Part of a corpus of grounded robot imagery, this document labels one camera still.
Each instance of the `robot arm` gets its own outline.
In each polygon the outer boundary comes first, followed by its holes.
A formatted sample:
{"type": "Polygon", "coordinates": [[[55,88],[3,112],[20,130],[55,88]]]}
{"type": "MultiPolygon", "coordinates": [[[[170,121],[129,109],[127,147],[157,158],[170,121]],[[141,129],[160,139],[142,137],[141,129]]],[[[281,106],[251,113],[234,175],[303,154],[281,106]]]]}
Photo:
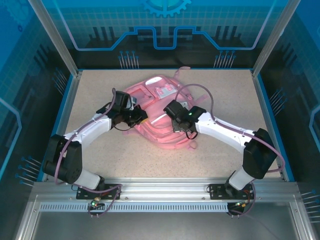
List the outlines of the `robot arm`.
{"type": "Polygon", "coordinates": [[[262,139],[273,146],[267,131],[252,131],[234,126],[218,118],[198,106],[187,110],[179,102],[173,100],[164,109],[171,118],[175,132],[201,133],[214,137],[243,154],[243,164],[228,178],[225,190],[229,196],[235,196],[254,179],[263,179],[276,154],[262,143],[244,135],[244,133],[262,139]]]}
{"type": "Polygon", "coordinates": [[[114,104],[108,112],[105,105],[84,126],[63,136],[54,135],[50,138],[44,156],[44,173],[54,176],[59,157],[63,155],[58,169],[58,179],[91,190],[104,190],[104,179],[83,169],[82,151],[117,124],[124,122],[132,128],[148,118],[146,112],[136,105],[136,99],[128,93],[116,91],[114,98],[114,104]]]}

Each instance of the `pink backpack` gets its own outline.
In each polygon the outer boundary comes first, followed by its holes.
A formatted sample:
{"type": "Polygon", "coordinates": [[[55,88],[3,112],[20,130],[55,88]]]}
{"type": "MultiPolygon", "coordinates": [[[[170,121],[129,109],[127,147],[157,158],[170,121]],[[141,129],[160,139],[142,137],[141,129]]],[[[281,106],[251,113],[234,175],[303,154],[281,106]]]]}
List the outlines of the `pink backpack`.
{"type": "MultiPolygon", "coordinates": [[[[190,67],[179,68],[174,77],[163,75],[153,76],[147,80],[139,82],[124,92],[137,99],[137,104],[146,111],[148,119],[134,128],[139,134],[163,149],[180,149],[187,147],[195,149],[197,143],[191,140],[195,133],[187,138],[185,132],[174,132],[172,121],[164,112],[164,108],[176,97],[176,93],[183,85],[178,81],[179,70],[190,69],[190,67]]],[[[194,100],[188,89],[183,89],[177,98],[187,109],[191,109],[196,103],[201,102],[206,95],[194,100]]]]}

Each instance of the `gear logo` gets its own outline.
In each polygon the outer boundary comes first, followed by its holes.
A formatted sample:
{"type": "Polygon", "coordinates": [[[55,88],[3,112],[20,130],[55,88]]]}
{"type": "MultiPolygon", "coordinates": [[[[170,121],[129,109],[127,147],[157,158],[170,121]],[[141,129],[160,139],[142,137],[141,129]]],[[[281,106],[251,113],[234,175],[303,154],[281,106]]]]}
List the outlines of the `gear logo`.
{"type": "Polygon", "coordinates": [[[6,7],[11,17],[19,24],[28,18],[29,5],[27,0],[0,0],[0,7],[6,7]]]}
{"type": "Polygon", "coordinates": [[[187,9],[186,5],[191,4],[191,0],[142,0],[142,4],[150,14],[166,18],[168,15],[173,17],[175,14],[180,14],[180,10],[187,9]]]}

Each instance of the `beige tabletop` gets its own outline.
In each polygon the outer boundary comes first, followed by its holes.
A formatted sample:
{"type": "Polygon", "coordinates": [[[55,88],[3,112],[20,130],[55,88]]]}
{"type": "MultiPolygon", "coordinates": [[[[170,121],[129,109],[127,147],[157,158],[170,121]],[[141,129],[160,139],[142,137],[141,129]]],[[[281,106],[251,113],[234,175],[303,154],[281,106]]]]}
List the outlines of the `beige tabletop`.
{"type": "MultiPolygon", "coordinates": [[[[89,121],[96,110],[112,99],[112,88],[125,88],[161,74],[173,76],[175,70],[84,70],[79,82],[66,133],[89,121]]],[[[251,73],[249,70],[181,70],[183,84],[207,87],[214,97],[214,115],[233,125],[266,129],[251,73]]],[[[205,92],[190,89],[196,98],[205,92]]],[[[209,98],[200,107],[209,110],[209,98]]],[[[83,151],[83,167],[107,177],[228,177],[242,165],[243,156],[225,143],[200,134],[196,150],[164,150],[140,135],[123,135],[112,129],[98,137],[83,151]]],[[[272,169],[277,168],[274,162],[272,169]]],[[[279,177],[268,173],[267,177],[279,177]]]]}

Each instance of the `enclosure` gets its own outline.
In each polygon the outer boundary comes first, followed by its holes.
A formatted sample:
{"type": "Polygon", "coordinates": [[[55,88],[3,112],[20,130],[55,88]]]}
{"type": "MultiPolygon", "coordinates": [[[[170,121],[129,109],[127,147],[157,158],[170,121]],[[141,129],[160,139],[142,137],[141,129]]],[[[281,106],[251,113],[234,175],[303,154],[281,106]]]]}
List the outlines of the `enclosure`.
{"type": "Polygon", "coordinates": [[[318,239],[319,9],[312,0],[2,1],[0,238],[318,239]],[[43,172],[50,137],[90,120],[112,88],[185,66],[179,81],[207,87],[216,117],[266,129],[285,168],[256,180],[249,217],[232,219],[230,202],[206,188],[242,165],[239,152],[204,134],[194,150],[168,150],[114,129],[83,151],[86,170],[123,185],[91,219],[89,200],[43,172]]]}

